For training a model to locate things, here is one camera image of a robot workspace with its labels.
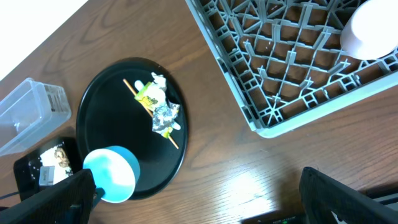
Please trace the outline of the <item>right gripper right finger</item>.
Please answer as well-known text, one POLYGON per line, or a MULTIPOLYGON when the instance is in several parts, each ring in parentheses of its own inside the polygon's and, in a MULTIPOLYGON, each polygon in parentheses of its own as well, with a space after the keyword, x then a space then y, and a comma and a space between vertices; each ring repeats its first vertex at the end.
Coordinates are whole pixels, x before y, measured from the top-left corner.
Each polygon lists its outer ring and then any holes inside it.
POLYGON ((310 223, 397 223, 397 211, 312 167, 303 168, 299 192, 310 223))

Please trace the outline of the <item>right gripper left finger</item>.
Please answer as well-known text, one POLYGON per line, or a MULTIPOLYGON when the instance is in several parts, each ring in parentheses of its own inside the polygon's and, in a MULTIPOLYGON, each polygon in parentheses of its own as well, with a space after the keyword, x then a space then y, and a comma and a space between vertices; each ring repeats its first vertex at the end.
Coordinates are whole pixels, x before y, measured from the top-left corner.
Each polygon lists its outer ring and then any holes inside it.
POLYGON ((1 223, 88 223, 93 208, 93 174, 83 169, 1 211, 1 223))

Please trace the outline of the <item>brown food scrap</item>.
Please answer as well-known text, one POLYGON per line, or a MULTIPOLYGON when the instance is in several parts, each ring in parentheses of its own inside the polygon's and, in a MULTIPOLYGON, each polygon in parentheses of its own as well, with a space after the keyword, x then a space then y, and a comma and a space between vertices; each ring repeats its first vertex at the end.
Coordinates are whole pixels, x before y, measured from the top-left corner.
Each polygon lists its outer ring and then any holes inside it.
POLYGON ((62 148, 56 148, 54 152, 54 158, 56 158, 58 165, 62 168, 67 168, 70 166, 70 161, 68 160, 66 152, 62 148))

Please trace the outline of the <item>white light-blue bowl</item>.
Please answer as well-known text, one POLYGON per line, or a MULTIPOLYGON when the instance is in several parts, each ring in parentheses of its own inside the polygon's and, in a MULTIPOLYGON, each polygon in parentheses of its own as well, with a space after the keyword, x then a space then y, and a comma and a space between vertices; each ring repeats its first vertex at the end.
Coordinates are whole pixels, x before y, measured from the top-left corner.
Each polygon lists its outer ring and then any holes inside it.
POLYGON ((134 193, 141 175, 136 156, 122 146, 109 146, 89 152, 83 161, 97 188, 104 190, 102 200, 109 203, 127 201, 134 193))

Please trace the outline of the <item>wooden chopstick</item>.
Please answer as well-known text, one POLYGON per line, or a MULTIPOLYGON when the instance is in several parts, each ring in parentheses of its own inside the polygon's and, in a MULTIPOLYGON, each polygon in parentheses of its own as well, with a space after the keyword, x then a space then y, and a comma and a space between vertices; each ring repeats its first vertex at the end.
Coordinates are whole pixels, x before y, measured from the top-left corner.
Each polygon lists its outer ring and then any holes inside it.
MULTIPOLYGON (((134 96, 136 96, 136 95, 137 95, 136 91, 133 89, 133 87, 130 85, 130 83, 129 83, 125 78, 123 79, 123 82, 124 82, 124 84, 128 87, 128 89, 131 91, 131 93, 132 93, 134 96)), ((150 116, 151 118, 153 118, 153 113, 152 113, 152 111, 149 110, 149 109, 147 109, 145 106, 142 106, 142 107, 147 111, 147 113, 149 114, 149 116, 150 116)), ((172 138, 172 136, 169 136, 168 139, 169 139, 169 141, 175 146, 176 149, 179 149, 178 144, 175 142, 175 140, 172 138)))

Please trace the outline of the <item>green yellow wrapper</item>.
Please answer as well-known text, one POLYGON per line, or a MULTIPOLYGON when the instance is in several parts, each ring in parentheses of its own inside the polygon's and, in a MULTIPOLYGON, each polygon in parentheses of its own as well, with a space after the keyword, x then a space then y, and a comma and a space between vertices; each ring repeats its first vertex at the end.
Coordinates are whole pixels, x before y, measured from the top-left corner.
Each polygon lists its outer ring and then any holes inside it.
POLYGON ((154 111, 161 103, 150 93, 151 84, 152 82, 148 82, 144 85, 140 80, 135 81, 134 87, 139 92, 134 98, 147 109, 154 111))

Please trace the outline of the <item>light blue plastic spoon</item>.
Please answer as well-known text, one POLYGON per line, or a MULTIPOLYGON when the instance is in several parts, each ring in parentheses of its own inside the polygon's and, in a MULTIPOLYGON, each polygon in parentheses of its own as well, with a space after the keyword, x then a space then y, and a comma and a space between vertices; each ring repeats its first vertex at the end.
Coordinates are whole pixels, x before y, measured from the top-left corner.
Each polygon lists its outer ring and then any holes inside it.
POLYGON ((148 82, 144 85, 138 80, 135 81, 134 87, 138 90, 135 99, 154 116, 152 118, 152 130, 154 132, 161 133, 181 129, 181 126, 175 121, 180 105, 168 103, 165 92, 158 87, 158 84, 148 82))

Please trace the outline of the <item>white tissue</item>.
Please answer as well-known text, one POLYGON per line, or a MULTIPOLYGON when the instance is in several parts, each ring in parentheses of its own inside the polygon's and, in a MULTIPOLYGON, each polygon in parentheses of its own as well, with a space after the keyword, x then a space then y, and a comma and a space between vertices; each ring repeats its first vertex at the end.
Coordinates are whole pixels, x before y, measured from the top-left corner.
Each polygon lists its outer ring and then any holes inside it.
POLYGON ((151 75, 154 81, 150 86, 150 93, 159 103, 164 103, 166 99, 165 91, 167 90, 166 78, 155 72, 152 72, 151 75))

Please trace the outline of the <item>pink cup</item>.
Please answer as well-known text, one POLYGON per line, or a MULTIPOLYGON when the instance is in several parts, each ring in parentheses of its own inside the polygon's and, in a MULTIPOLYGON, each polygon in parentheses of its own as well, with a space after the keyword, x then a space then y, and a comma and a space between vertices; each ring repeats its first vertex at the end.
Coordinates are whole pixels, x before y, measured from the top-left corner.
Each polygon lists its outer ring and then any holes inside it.
POLYGON ((397 0, 368 0, 345 25, 341 48, 350 57, 372 60, 397 47, 397 0))

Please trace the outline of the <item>foil wrapper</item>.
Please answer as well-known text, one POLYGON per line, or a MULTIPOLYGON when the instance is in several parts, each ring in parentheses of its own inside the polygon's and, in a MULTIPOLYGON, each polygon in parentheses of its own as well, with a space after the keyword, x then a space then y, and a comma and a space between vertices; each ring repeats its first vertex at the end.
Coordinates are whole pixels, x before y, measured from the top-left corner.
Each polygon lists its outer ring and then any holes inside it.
POLYGON ((171 132, 180 130, 181 126, 176 122, 180 105, 167 102, 158 106, 153 112, 152 131, 164 138, 169 138, 171 132))

